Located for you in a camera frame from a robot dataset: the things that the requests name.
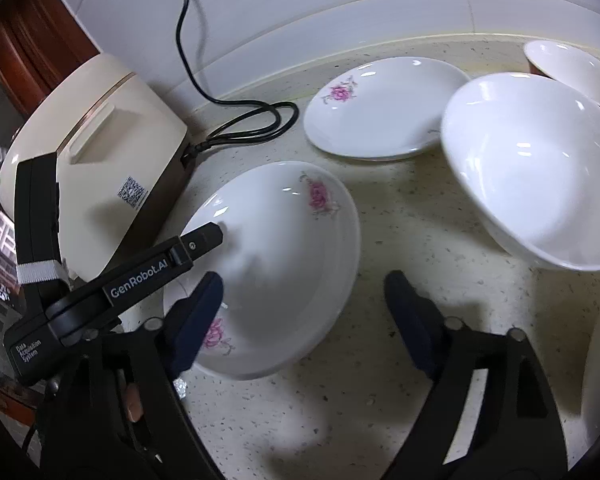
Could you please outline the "large floral plate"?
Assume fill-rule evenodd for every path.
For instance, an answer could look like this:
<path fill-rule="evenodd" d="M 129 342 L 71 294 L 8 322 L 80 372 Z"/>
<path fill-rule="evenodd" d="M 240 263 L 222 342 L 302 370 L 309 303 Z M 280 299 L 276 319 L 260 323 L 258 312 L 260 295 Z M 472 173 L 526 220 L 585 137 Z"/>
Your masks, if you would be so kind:
<path fill-rule="evenodd" d="M 319 166 L 272 162 L 224 184 L 183 231 L 209 222 L 223 243 L 163 289 L 169 311 L 207 272 L 223 280 L 195 367 L 249 380 L 301 360 L 332 329 L 358 275 L 361 228 L 349 191 Z"/>

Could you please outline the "large white bowl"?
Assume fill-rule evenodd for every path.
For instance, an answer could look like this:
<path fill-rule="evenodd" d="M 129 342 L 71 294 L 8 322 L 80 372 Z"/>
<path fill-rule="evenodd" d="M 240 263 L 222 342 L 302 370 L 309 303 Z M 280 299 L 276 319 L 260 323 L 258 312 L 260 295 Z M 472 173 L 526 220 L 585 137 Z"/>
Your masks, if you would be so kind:
<path fill-rule="evenodd" d="M 469 81 L 441 145 L 486 232 L 538 268 L 600 271 L 600 107 L 523 73 Z"/>

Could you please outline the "white rice cooker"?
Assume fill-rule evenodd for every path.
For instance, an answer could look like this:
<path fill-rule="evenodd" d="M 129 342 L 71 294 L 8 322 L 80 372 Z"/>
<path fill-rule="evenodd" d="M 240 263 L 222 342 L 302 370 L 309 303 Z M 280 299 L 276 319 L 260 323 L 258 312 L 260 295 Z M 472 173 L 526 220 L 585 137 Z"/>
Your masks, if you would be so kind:
<path fill-rule="evenodd" d="M 188 128 L 136 73 L 101 53 L 70 74 L 12 141 L 0 203 L 15 213 L 17 166 L 56 153 L 59 246 L 91 281 L 150 247 L 190 173 Z"/>

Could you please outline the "red banded white bowl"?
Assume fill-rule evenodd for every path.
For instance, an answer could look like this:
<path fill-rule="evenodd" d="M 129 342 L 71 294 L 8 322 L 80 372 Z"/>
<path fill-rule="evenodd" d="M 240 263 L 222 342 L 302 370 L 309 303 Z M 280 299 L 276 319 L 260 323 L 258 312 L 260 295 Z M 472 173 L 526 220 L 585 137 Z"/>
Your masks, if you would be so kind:
<path fill-rule="evenodd" d="M 600 60 L 576 47 L 550 40 L 524 45 L 530 72 L 577 90 L 600 107 Z"/>

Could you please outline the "red wooden door frame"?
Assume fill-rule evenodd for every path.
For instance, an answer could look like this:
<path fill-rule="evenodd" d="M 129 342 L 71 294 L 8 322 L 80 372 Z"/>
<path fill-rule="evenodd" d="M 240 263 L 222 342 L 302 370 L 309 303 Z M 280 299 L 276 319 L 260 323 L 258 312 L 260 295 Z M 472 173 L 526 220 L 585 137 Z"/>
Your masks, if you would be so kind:
<path fill-rule="evenodd" d="M 61 0 L 1 1 L 0 84 L 22 116 L 98 54 Z"/>

